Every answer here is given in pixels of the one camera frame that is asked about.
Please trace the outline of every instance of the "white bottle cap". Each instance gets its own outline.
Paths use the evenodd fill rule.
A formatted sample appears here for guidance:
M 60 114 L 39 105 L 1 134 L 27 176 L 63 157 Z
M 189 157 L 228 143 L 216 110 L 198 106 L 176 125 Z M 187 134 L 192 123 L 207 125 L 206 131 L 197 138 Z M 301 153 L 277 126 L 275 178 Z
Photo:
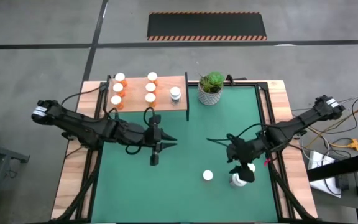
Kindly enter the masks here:
M 247 165 L 252 172 L 255 172 L 256 166 L 254 164 L 247 164 Z
M 147 75 L 147 78 L 150 80 L 150 81 L 154 81 L 157 79 L 157 74 L 155 72 L 150 72 L 148 75 Z
M 146 102 L 153 103 L 155 101 L 155 95 L 153 93 L 146 94 Z
M 112 86 L 112 90 L 119 93 L 124 89 L 124 86 L 121 83 L 116 83 L 114 86 Z
M 204 180 L 212 180 L 213 177 L 214 177 L 214 175 L 213 175 L 212 171 L 206 170 L 203 172 Z
M 113 96 L 111 98 L 111 103 L 114 105 L 118 105 L 121 103 L 121 97 L 120 96 Z
M 171 97 L 172 98 L 175 98 L 175 97 L 178 97 L 180 96 L 180 89 L 179 87 L 172 87 L 171 88 Z
M 117 82 L 121 82 L 125 79 L 125 75 L 123 73 L 117 73 L 116 74 L 116 80 Z
M 146 84 L 146 90 L 147 91 L 154 91 L 155 90 L 155 84 L 154 83 Z

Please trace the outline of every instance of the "wooden shelf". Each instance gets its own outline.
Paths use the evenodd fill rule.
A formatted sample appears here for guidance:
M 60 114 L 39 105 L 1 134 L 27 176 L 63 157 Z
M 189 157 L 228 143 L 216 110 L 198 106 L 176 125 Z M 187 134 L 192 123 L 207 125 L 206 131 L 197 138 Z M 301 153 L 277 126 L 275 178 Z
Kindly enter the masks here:
M 122 98 L 124 108 L 118 110 L 119 112 L 136 112 L 145 111 L 149 104 L 145 100 L 148 93 L 145 86 L 149 80 L 147 77 L 142 78 L 126 78 L 128 85 L 124 87 L 126 95 Z M 112 90 L 112 86 L 117 83 L 114 79 L 110 80 L 109 93 L 107 97 L 107 107 L 109 111 L 113 108 L 111 97 L 116 95 Z M 174 105 L 171 103 L 170 90 L 172 87 L 179 87 L 181 98 L 180 103 Z M 168 110 L 187 110 L 187 83 L 186 76 L 172 76 L 172 77 L 158 77 L 158 85 L 156 90 L 156 105 L 155 111 L 168 111 Z

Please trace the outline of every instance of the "orange striped border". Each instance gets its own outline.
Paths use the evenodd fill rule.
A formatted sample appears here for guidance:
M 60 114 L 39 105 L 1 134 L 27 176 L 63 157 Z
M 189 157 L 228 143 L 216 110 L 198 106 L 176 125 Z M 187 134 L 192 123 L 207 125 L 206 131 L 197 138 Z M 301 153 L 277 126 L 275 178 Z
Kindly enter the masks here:
M 227 11 L 227 12 L 203 12 L 203 11 L 173 11 L 173 12 L 150 12 L 149 15 L 152 14 L 260 14 L 260 12 L 237 12 L 237 11 Z
M 192 35 L 192 36 L 150 36 L 147 38 L 148 41 L 261 41 L 267 40 L 264 35 Z

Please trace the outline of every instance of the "potted plant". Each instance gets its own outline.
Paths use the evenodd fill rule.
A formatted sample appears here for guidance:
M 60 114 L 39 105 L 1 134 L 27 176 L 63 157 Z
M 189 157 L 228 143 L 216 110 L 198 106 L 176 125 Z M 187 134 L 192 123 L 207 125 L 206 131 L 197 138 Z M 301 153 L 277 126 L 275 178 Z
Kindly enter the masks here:
M 205 105 L 214 105 L 222 95 L 224 77 L 219 72 L 201 76 L 198 82 L 198 99 Z

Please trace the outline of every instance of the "green plant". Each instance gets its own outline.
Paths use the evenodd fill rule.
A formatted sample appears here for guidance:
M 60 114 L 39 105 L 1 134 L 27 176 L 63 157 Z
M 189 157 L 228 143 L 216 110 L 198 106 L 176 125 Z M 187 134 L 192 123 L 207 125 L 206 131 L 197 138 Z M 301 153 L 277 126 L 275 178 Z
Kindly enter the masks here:
M 201 76 L 200 85 L 206 93 L 217 93 L 223 87 L 224 77 L 219 72 L 211 72 Z

